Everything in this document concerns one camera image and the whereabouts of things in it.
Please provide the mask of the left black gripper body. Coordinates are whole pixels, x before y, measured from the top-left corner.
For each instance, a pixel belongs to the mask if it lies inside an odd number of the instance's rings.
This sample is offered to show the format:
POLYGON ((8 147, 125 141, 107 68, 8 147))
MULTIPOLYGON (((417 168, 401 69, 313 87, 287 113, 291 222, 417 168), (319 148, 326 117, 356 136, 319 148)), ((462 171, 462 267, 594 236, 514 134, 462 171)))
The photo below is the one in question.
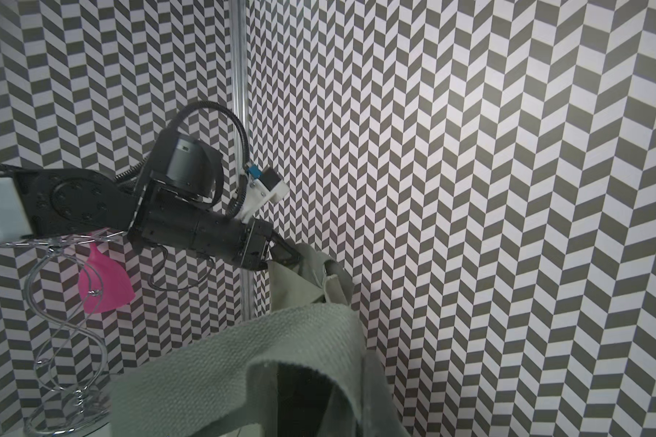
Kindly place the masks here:
POLYGON ((246 271, 268 268, 268 244, 273 225, 265 220, 244 223, 226 218, 155 184, 143 198, 128 231, 136 252, 156 245, 187 249, 201 258, 223 260, 246 271))

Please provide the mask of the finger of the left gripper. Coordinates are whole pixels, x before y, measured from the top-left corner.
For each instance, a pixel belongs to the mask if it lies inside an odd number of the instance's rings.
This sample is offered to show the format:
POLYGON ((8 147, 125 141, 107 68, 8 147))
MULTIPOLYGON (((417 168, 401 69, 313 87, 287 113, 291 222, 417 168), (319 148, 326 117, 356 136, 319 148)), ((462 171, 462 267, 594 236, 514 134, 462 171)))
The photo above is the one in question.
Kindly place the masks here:
POLYGON ((295 248, 295 245, 278 233, 272 234, 270 242, 272 243, 270 253, 273 261, 288 268, 292 268, 302 261, 302 254, 295 248))

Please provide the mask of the green canvas bag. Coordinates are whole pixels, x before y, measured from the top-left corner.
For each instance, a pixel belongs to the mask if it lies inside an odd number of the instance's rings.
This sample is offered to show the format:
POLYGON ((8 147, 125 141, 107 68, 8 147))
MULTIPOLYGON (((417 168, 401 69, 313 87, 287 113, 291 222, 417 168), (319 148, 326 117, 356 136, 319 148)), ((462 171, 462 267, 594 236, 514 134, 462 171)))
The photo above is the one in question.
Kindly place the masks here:
POLYGON ((271 309, 113 383, 115 436, 403 436, 343 266, 306 244, 268 268, 271 309))

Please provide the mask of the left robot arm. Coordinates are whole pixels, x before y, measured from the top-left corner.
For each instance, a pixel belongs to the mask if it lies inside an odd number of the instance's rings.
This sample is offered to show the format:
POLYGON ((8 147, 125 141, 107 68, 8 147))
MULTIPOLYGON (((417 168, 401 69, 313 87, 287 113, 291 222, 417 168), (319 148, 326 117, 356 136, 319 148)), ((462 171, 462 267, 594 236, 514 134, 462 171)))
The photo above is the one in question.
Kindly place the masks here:
POLYGON ((0 245, 112 229, 125 232, 135 251, 187 249, 247 271, 263 271, 270 261, 300 263, 295 246, 251 212, 249 185, 277 187, 274 170, 260 171, 245 160, 235 198, 217 211, 222 154, 180 131, 202 109, 225 112, 215 102, 189 103, 160 132, 149 156, 116 178, 90 169, 0 164, 0 245))

